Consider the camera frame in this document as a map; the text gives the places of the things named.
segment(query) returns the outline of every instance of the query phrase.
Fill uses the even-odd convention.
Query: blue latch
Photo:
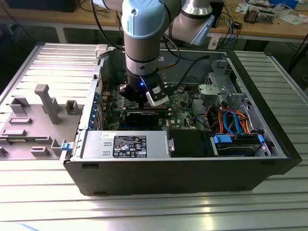
[[[229,135],[215,135],[214,143],[232,143],[231,136]]]
[[[61,150],[62,151],[71,151],[74,148],[74,142],[70,143],[62,143]]]
[[[259,138],[260,143],[264,143],[264,138],[262,135],[258,135],[258,138]]]

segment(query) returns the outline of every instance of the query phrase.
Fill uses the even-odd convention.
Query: electronic equipment
[[[252,190],[300,162],[237,55],[199,53],[205,54],[209,59],[191,72],[205,84],[187,79],[154,108],[121,96],[110,76],[111,59],[100,61],[108,89],[94,100],[94,113],[82,115],[75,141],[61,156],[83,194]],[[170,54],[159,57],[168,63]],[[180,69],[160,72],[166,86],[180,79]]]
[[[95,50],[103,53],[103,48],[105,55],[96,59]],[[84,61],[70,60],[72,54]],[[60,158],[84,195],[252,190],[301,161],[295,149],[301,138],[288,137],[285,131],[292,131],[280,126],[301,112],[277,108],[279,101],[268,103],[301,96],[294,86],[285,96],[275,95],[276,88],[260,82],[278,79],[274,86],[291,85],[282,83],[283,69],[271,57],[233,51],[181,54],[209,58],[191,68],[168,102],[140,108],[120,94],[118,86],[127,79],[117,69],[125,63],[124,53],[106,45],[36,46],[32,61],[0,98],[2,121],[7,118],[0,130],[0,160]],[[162,64],[173,59],[168,51],[159,57]],[[250,59],[254,66],[246,62]],[[264,63],[266,68],[256,69]],[[160,71],[164,85],[177,83],[189,66],[183,61]],[[297,104],[307,107],[304,100]]]
[[[215,17],[212,24],[212,28],[216,28],[219,23],[219,18],[223,9],[224,1],[223,0],[211,0],[210,6],[212,7],[212,15]]]
[[[74,12],[80,0],[6,0],[10,8]]]

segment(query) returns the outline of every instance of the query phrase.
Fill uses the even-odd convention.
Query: wooden workbench
[[[241,0],[226,0],[227,8],[234,21],[243,24],[239,38],[256,39],[256,40],[276,40],[299,42],[308,32],[307,24],[293,25],[279,18],[276,18],[273,24],[255,23],[249,24],[244,22],[244,14],[236,13],[236,5]],[[90,1],[83,3],[83,7],[90,10]],[[83,28],[97,29],[93,13],[87,12],[79,7],[74,13],[39,11],[39,10],[23,10],[9,9],[11,15],[21,24],[34,26],[51,26],[55,27],[60,42],[66,42],[63,28]],[[308,6],[298,5],[297,10],[308,10]],[[99,12],[98,18],[105,30],[118,30],[116,23],[116,13],[114,11]],[[12,23],[11,18],[0,7],[0,18],[2,21]],[[219,38],[223,33],[227,33],[228,29],[223,20],[220,20],[217,28],[210,30],[210,36]]]

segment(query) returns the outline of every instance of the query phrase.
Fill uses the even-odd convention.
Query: slotted aluminum surface
[[[84,105],[93,71],[97,65],[96,45],[46,43],[36,46],[15,75],[10,92],[1,100],[0,128],[12,109],[14,97],[25,97],[30,104],[42,104],[34,93],[37,84],[48,84],[49,95],[58,104],[76,100]]]
[[[284,83],[278,84],[283,89],[294,88],[289,80],[279,83]],[[277,100],[268,102],[282,114]],[[300,113],[296,105],[301,103],[289,105]],[[300,145],[307,146],[300,136],[307,136],[307,129],[284,128],[301,141],[299,150]],[[252,192],[238,193],[88,197],[80,194],[59,161],[2,161],[0,220],[18,221],[40,231],[304,231],[308,229],[308,160],[305,148],[301,150],[303,162],[286,175],[270,177]]]

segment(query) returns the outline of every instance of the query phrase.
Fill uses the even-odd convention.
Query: warning label
[[[115,136],[114,158],[147,157],[146,136]]]

